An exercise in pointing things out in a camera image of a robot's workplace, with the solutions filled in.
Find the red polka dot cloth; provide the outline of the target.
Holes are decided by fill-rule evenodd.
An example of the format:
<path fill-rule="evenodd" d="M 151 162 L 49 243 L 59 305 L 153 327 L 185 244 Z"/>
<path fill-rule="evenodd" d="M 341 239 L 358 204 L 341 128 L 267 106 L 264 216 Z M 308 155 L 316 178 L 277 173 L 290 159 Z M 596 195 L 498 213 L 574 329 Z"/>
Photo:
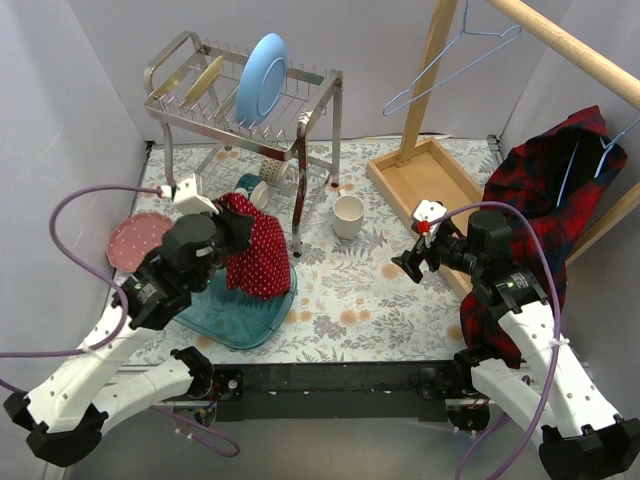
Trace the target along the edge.
<path fill-rule="evenodd" d="M 239 193 L 219 198 L 222 206 L 254 220 L 247 250 L 226 262 L 226 285 L 263 300 L 289 292 L 291 273 L 287 243 L 277 218 L 263 213 Z"/>

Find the red plaid skirt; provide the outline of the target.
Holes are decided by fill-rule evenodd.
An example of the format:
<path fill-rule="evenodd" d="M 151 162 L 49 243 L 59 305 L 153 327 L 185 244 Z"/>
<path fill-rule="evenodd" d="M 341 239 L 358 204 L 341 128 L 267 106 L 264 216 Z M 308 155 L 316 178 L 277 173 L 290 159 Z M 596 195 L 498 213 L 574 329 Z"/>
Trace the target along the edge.
<path fill-rule="evenodd" d="M 619 145 L 607 151 L 609 142 L 599 107 L 584 108 L 512 148 L 484 187 L 484 200 L 510 204 L 526 217 L 505 215 L 514 259 L 560 300 L 567 259 L 628 158 Z"/>

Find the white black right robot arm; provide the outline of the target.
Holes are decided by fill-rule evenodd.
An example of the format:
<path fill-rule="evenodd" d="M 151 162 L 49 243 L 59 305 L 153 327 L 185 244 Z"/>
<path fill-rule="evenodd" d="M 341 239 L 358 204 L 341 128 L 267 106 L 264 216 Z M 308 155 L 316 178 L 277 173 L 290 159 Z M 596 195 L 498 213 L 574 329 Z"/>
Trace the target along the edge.
<path fill-rule="evenodd" d="M 639 454 L 639 421 L 625 419 L 601 394 L 572 351 L 561 327 L 556 291 L 546 292 L 535 276 L 513 259 L 512 230 L 503 216 L 508 206 L 481 202 L 468 206 L 465 237 L 452 213 L 423 200 L 411 215 L 414 247 L 393 258 L 414 282 L 421 265 L 467 274 L 472 292 L 517 346 L 540 392 L 485 346 L 457 354 L 454 389 L 464 397 L 480 393 L 493 400 L 524 432 L 520 444 L 493 477 L 508 469 L 524 448 L 537 448 L 552 479 L 606 479 L 627 471 Z"/>

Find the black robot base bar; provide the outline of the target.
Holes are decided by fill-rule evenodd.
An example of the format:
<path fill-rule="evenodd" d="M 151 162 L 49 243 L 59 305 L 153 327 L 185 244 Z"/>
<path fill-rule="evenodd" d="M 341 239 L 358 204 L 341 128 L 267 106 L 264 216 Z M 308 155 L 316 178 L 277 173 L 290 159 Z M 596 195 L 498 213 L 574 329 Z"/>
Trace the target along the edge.
<path fill-rule="evenodd" d="M 219 422 L 402 418 L 480 431 L 492 415 L 452 360 L 217 365 L 211 391 L 170 401 L 213 404 Z"/>

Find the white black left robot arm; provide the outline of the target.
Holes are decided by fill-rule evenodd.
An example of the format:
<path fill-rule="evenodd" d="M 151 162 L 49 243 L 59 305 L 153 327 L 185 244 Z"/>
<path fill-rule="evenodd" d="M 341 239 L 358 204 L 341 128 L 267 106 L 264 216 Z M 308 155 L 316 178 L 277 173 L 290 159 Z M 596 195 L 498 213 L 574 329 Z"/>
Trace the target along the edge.
<path fill-rule="evenodd" d="M 131 416 L 165 399 L 200 400 L 211 392 L 214 368 L 194 347 L 174 350 L 160 365 L 127 380 L 112 378 L 190 307 L 193 294 L 206 289 L 225 260 L 249 247 L 253 223 L 229 210 L 181 217 L 117 288 L 78 350 L 39 386 L 9 395 L 4 409 L 27 431 L 26 443 L 37 458 L 71 466 Z"/>

